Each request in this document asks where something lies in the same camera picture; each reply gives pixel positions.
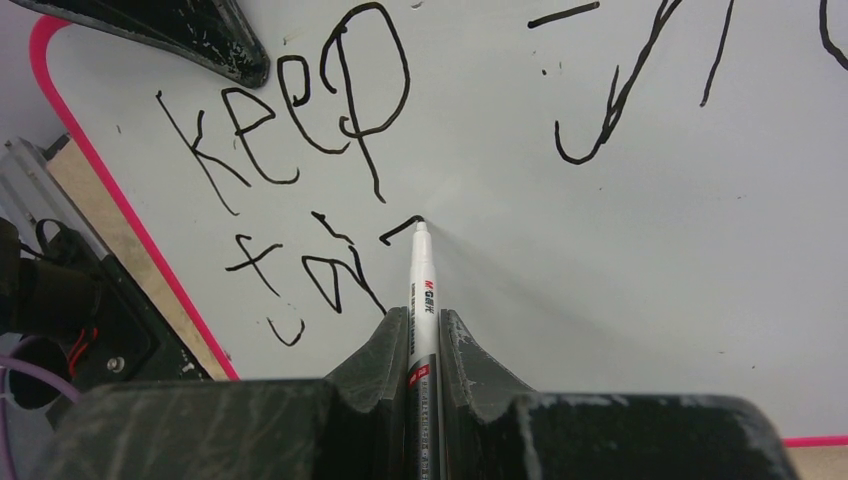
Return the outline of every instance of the pink whiteboard edge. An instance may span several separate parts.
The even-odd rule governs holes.
[[[118,183],[112,177],[112,174],[109,173],[109,169],[103,163],[100,155],[97,154],[94,146],[88,140],[88,137],[86,137],[85,132],[83,132],[82,127],[74,118],[71,110],[65,104],[65,101],[62,100],[62,97],[59,95],[59,91],[53,84],[53,80],[50,78],[50,71],[47,67],[48,44],[56,32],[68,25],[70,25],[70,22],[66,20],[60,20],[58,18],[45,15],[38,19],[32,29],[32,34],[30,34],[29,38],[29,58],[30,63],[32,64],[32,72],[35,74],[38,86],[41,87],[41,91],[44,92],[44,95],[47,97],[50,105],[53,106],[53,109],[56,111],[59,119],[61,119],[62,123],[64,123],[65,127],[67,127],[71,137],[76,140],[83,155],[85,155],[88,159],[88,163],[91,164],[91,168],[94,169],[94,172],[100,178],[100,181],[103,182],[103,185],[106,187],[109,195],[112,196],[112,199],[118,205],[118,208],[121,210],[124,218],[126,218],[127,223],[130,224],[130,227],[138,236],[138,239],[141,241],[145,250],[147,250],[150,258],[153,259],[153,263],[162,273],[162,276],[165,277],[165,281],[168,282],[168,285],[171,287],[171,290],[173,290],[174,295],[176,295],[186,313],[188,313],[188,316],[191,318],[194,326],[197,327],[197,330],[200,332],[200,336],[203,337],[203,340],[207,345],[209,345],[209,349],[212,350],[212,354],[215,355],[215,358],[221,364],[221,367],[224,369],[227,377],[229,377],[230,380],[238,380],[238,373],[236,373],[232,362],[221,348],[221,345],[218,344],[215,336],[212,335],[209,327],[203,321],[203,318],[200,316],[200,312],[197,311],[197,308],[195,308],[191,299],[188,297],[188,294],[180,284],[180,281],[177,280],[177,276],[174,275],[173,270],[171,270],[171,267],[168,265],[168,262],[165,260],[162,252],[159,251],[159,248],[156,246],[153,238],[151,238],[150,234],[147,233],[147,229],[144,228],[144,225],[141,223],[141,219],[138,215],[136,215],[132,206],[130,206],[124,192],[121,191]]]

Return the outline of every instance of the white surface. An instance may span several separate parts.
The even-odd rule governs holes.
[[[29,33],[38,17],[12,2],[0,2],[0,145],[22,137],[47,148],[66,132],[29,63]]]
[[[338,118],[349,113],[335,49],[328,76],[338,95],[321,86],[318,65],[351,3],[243,3],[272,58],[308,59],[312,99],[298,112],[313,138],[342,145]],[[609,142],[574,166],[555,150],[554,121],[570,151],[590,150],[615,66],[620,89],[659,0],[606,0],[526,26],[579,4],[392,2],[412,83],[397,121],[366,139],[386,205],[355,142],[328,156],[303,140],[276,74],[258,95],[277,118],[248,140],[271,176],[299,168],[294,185],[270,185],[248,162],[221,101],[232,86],[224,79],[76,26],[48,53],[60,93],[243,377],[324,375],[381,318],[343,268],[341,315],[309,280],[302,255],[353,267],[347,244],[310,211],[356,242],[387,307],[406,300],[412,233],[391,247],[377,237],[421,214],[440,304],[533,387],[735,394],[784,436],[848,434],[848,72],[822,48],[818,2],[737,2],[705,108],[727,4],[684,2]],[[400,96],[397,54],[373,13],[354,19],[344,42],[359,116],[377,125]],[[288,68],[291,93],[302,96],[300,70]],[[209,167],[240,216],[226,212],[168,123],[160,89],[189,142],[205,109],[201,148],[253,184]],[[240,117],[263,114],[234,98]],[[238,233],[253,237],[254,255],[285,245],[259,263],[281,298],[249,268],[224,271],[245,260]],[[329,267],[314,270],[331,280]],[[303,338],[282,345],[266,316],[289,339],[303,319]]]

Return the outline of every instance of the whiteboard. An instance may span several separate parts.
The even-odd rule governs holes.
[[[356,350],[406,301],[411,232],[380,237],[423,215],[441,305],[534,388],[739,395],[786,437],[848,433],[846,2],[831,51],[818,1],[736,2],[718,63],[726,1],[535,28],[582,0],[242,3],[274,62],[254,92],[79,26],[44,45],[239,377]]]

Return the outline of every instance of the marker pen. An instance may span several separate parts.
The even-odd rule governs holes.
[[[423,221],[418,222],[412,236],[409,283],[407,478],[445,479],[436,269],[432,239]]]

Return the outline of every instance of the white marker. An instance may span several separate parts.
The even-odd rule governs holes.
[[[432,239],[423,221],[412,236],[409,283],[407,478],[445,479],[436,268]]]

